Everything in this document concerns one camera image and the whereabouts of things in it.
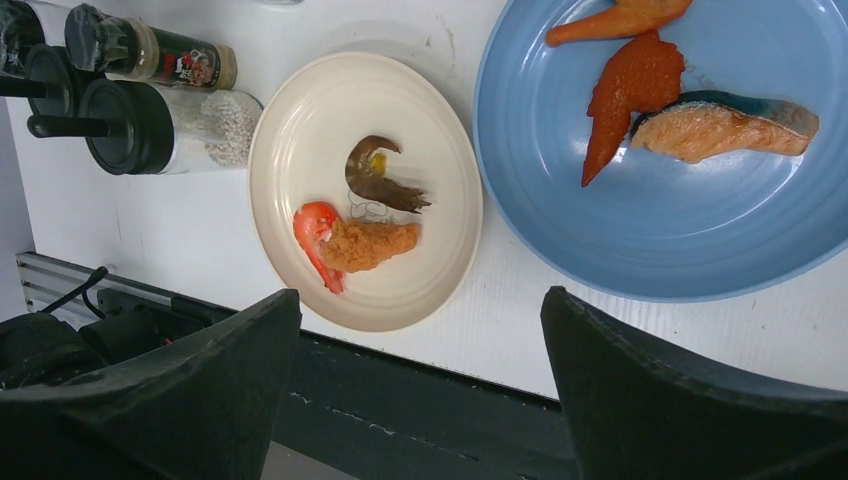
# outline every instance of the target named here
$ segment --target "plate rim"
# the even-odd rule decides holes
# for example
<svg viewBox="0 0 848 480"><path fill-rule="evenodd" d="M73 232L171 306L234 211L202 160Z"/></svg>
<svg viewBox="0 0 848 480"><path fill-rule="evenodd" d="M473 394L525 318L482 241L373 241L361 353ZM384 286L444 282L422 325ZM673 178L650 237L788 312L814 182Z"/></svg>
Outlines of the plate rim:
<svg viewBox="0 0 848 480"><path fill-rule="evenodd" d="M576 4L577 2L579 2L581 0L565 0L565 1L571 3L572 6L573 6L574 4ZM539 249L536 248L536 246L533 245L525 237L525 235L518 229L518 227L515 225L515 223L512 221L512 219L506 214L506 210L505 210L504 206L502 205L501 201L498 199L498 196L495 194L494 189L492 188L492 184L489 180L489 173L486 169L486 165L485 165L485 162L483 160L482 150L480 148L480 131L479 131L479 122L478 122L478 119L480 118L480 116L478 115L478 111L479 111L479 106L480 106L480 89L481 89L481 85L482 85L482 81L483 81L483 74L485 73L486 65L487 65L488 59L489 59L489 54L491 53L491 48L492 48L492 44L494 43L495 37L500 32L500 29L501 29L501 26L502 26L504 19L509 14L509 11L513 8L515 3L516 3L516 0L508 0L506 5L504 5L503 10L501 10L500 15L498 16L497 22L495 22L494 26L492 27L491 32L489 33L489 38L486 41L486 47L483 49L483 55L480 59L480 63L479 63L478 68L477 68L477 78L476 78L475 84L474 84L474 99L473 99L473 102L472 102L472 137L473 137L473 141L474 141L474 149L475 149L475 152L476 152L477 163L479 164L478 167L479 167L479 170L480 170L480 176L483 179L483 184L486 185L486 191L489 195L489 198L491 198L492 203L495 206L495 209L498 211L498 213L500 214L500 216L504 220L504 222L507 224L507 226L509 226L509 229L512 231L512 233L515 236L517 236L519 240L521 240L521 243L527 249L529 249L531 252L533 252L533 254L536 255L537 258L542 260L546 265L548 265L549 267L551 267L552 269L554 269L555 271L557 271L561 275L564 275L565 277L567 277L568 279L570 279L572 281L575 281L575 282L577 282L577 283L579 283L583 286L589 287L589 288L596 290L598 292L605 293L605 294L608 294L608 295L612 295L612 296L615 296L615 297L620 297L620 298L624 298L624 299L628 299L628 300L636 300L636 301L640 301L640 302L658 303L658 304L692 304L692 303L706 303L706 302L715 302L715 301L721 301L721 300L729 300L729 299L732 299L732 298L741 297L741 296L744 296L744 295L750 295L750 294L754 294L754 293L757 293L757 292L764 291L768 288L775 287L775 286L783 284L783 283L785 283L789 280L800 277L800 276L812 271L816 267L819 267L819 266L823 265L824 263L828 262L829 260L833 259L834 257L836 257L838 254L842 253L843 251L848 250L848 238L846 238L842 242L837 244L836 246L828 249L827 251L823 252L821 255L818 255L815 259L808 261L808 262L804 263L803 265L795 267L795 268L793 268L793 269L791 269L791 270L789 270L789 271L787 271L787 272L785 272L781 275L775 276L775 277L773 277L769 280L758 282L758 283L749 285L749 286L744 287L744 288L728 289L728 290L724 290L724 291L719 292L719 293L712 293L712 294L706 294L706 295L693 295L693 296L686 296L686 297L643 295L643 294L638 294L638 293L608 288L608 287L600 285L596 282L587 280L586 278L584 278L581 275L577 275L577 274L574 274L574 273L566 270L565 268L557 265L555 262L553 262L551 259L549 259L546 255L542 254L542 252L539 251ZM834 6L837 9L845 8L844 2L842 4L840 4L840 2L838 0L834 0ZM848 183L848 179L843 181L842 185L845 185L846 183Z"/></svg>
<svg viewBox="0 0 848 480"><path fill-rule="evenodd" d="M400 71L403 71L404 73L410 75L415 80L417 80L425 89L427 89L431 94L433 94L434 98L438 101L439 105L446 109L450 121L452 123L454 123L453 126L456 127L456 129L457 129L456 131L461 133L460 136L462 138L462 141L461 141L461 144L459 146L461 148L467 148L468 153L470 153L472 159L474 160L473 162L469 162L469 168L470 168L469 173L471 174L470 175L471 181L474 184L474 187L473 187L474 191L470 192L469 196L471 196L473 198L473 200L476 201L476 203L479 207L477 207L477 208L472 207L473 210L475 210L476 212L473 214L475 220L474 220L474 225L473 225L473 234L471 236L471 240L472 240L471 252L469 253L468 261L466 262L466 265L462 270L462 274L460 275L456 284L451 289L450 294L448 294L444 298L443 301L439 302L439 304L436 305L428 314L426 314L423 317L415 320L412 323L407 323L407 324L402 325L400 327L392 327L392 328L389 328L389 329L377 329L377 330L363 330L363 329L353 328L350 325L337 322L335 320L329 319L329 318L321 315L314 308L312 308L309 305L309 303L307 303L302 297L300 298L300 302L303 305L305 305L306 307L308 307L319 318L321 318L324 321L327 321L327 322L329 322L329 323L331 323L331 324L333 324L337 327L340 327L340 328L343 328L345 330L349 330L349 331L352 331L352 332L387 335L387 334L391 334L391 333L394 333L394 332L397 332L397 331L400 331L400 330L419 326L422 323L424 323L425 321L433 318L435 315L437 315L439 312L441 312L445 307L447 307L447 305L449 305L456 298L456 295L460 291L461 287L466 284L466 282L468 280L468 276L471 273L471 269L476 263L478 252L479 252L479 249L480 249L480 242L481 242L481 239L482 239L482 233L483 233L483 218L484 218L484 211L485 211L485 199L484 199L484 196L483 196L483 189L484 189L483 181L482 181L482 178L481 178L481 175L480 175L480 163L479 163L479 159L477 158L477 152L474 149L474 143L471 140L471 138L469 137L468 131L465 129L465 126L463 125L462 121L460 120L459 115L457 114L456 110L453 108L453 106L450 104L450 102L447 101L447 98L445 98L445 96L435 87L435 85L433 85L429 80L427 80L423 75L421 75L414 68L412 68L412 67L406 65L405 63L401 62L400 60L392 58L388 55L383 55L383 54L369 52L369 51L363 51L363 50L345 50L345 51L340 51L340 52L328 53L328 54L321 55L321 56L307 62L305 65L298 68L294 73L292 73L277 88L277 90L274 92L274 94L271 96L271 98L266 103L266 106L262 109L262 114L259 116L259 120L256 123L256 128L253 131L253 136L251 137L250 150L248 152L248 164L247 164L247 169L246 169L247 174L246 174L246 182L245 183L246 183L246 187L247 187L248 208L250 209L250 217L251 217L251 220L252 220L251 224L253 226L253 232L254 232L256 239L259 241L259 245L261 247L262 254L265 257L266 261L268 262L268 265L271 267L271 270L274 272L278 281L285 288L297 290L297 288L287 285L285 280L283 279L283 275L280 272L278 272L277 269L274 267L274 263L272 262L270 255L268 254L267 248L265 247L265 242L262 240L262 236L259 233L259 226L258 226L258 222L257 222L257 219L256 219L255 209L254 209L254 199L253 199L252 181L251 181L252 177L251 177L251 174L250 174L250 172L253 168L253 163L254 163L254 158L253 158L254 157L254 155L253 155L254 148L256 146L257 138L259 137L260 127L265 122L266 115L268 114L268 111L271 109L271 107L275 103L275 101L277 101L277 99L289 87L289 85L291 83L293 83L301 75L303 75L305 72L311 70L312 68L316 67L317 65L325 63L325 62L334 61L334 60L339 59L339 58L354 58L354 59L359 58L359 59L366 59L366 60L369 60L369 59L370 60L377 60L377 61L383 62L387 65L390 65L392 68L396 68Z"/></svg>

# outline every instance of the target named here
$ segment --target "white plate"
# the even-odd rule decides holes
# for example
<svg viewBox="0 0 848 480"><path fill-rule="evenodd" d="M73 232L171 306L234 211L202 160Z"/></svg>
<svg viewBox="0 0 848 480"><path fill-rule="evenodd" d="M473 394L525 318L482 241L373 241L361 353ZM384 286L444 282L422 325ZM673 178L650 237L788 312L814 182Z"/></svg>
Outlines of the white plate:
<svg viewBox="0 0 848 480"><path fill-rule="evenodd" d="M386 175L422 186L433 204L413 215L365 201L347 187L344 165L369 134L388 137ZM325 319L364 331L403 328L445 305L465 279L483 222L474 150L442 95L388 57L345 52L295 73L265 108L250 149L250 204L259 240L277 274ZM325 200L345 218L422 225L418 246L368 272L324 287L292 232L294 212Z"/></svg>

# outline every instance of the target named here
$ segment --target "yellow spot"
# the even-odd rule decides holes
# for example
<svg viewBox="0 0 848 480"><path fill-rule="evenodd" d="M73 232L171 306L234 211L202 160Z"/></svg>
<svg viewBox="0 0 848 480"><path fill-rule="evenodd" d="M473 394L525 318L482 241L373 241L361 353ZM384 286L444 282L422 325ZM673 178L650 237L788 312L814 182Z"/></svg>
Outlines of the yellow spot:
<svg viewBox="0 0 848 480"><path fill-rule="evenodd" d="M375 153L368 163L377 172L377 175L381 177L386 175L386 155L384 153Z"/></svg>

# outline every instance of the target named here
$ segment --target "blue plate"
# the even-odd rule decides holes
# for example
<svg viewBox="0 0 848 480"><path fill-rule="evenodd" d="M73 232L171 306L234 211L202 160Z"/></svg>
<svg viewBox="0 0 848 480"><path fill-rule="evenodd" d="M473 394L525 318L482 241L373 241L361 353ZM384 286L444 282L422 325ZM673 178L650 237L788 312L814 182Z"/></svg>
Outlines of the blue plate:
<svg viewBox="0 0 848 480"><path fill-rule="evenodd" d="M549 48L554 25L609 0L512 0L480 65L474 142L513 231L560 272L652 301L705 301L799 275L848 242L848 0L695 0L660 30L684 91L780 98L819 115L799 157L736 151L686 165L622 144L580 176L592 89L627 40Z"/></svg>

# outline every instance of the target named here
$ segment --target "seafood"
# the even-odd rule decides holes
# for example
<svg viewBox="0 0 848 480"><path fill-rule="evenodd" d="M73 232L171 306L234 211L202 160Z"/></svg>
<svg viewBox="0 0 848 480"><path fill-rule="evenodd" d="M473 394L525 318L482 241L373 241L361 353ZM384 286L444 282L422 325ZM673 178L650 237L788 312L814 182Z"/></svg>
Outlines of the seafood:
<svg viewBox="0 0 848 480"><path fill-rule="evenodd" d="M631 146L692 164L739 149L795 156L818 129L818 116L792 102L700 90L637 118Z"/></svg>
<svg viewBox="0 0 848 480"><path fill-rule="evenodd" d="M421 213L420 209L430 205L424 200L423 190L404 187L398 182L384 177L379 163L371 162L371 155L379 148L400 153L400 147L393 141L369 135L353 147L345 164L345 180L351 191L362 198L380 202L395 210Z"/></svg>
<svg viewBox="0 0 848 480"><path fill-rule="evenodd" d="M372 270L381 262L415 248L420 233L421 225L417 223L340 220L333 223L330 239L321 244L321 257L329 268L341 272Z"/></svg>
<svg viewBox="0 0 848 480"><path fill-rule="evenodd" d="M553 27L545 42L556 47L566 42L639 35L677 20L691 4L692 0L615 0L615 6L602 12Z"/></svg>
<svg viewBox="0 0 848 480"><path fill-rule="evenodd" d="M592 92L592 135L583 162L586 187L609 164L630 128L632 112L657 112L680 95L683 55L656 30L636 36L613 55Z"/></svg>
<svg viewBox="0 0 848 480"><path fill-rule="evenodd" d="M306 252L312 266L324 281L324 286L337 295L344 292L344 273L327 267L321 259L320 249L332 233L333 225L339 223L338 219L339 214L329 203L310 202L295 212L292 222L298 245Z"/></svg>

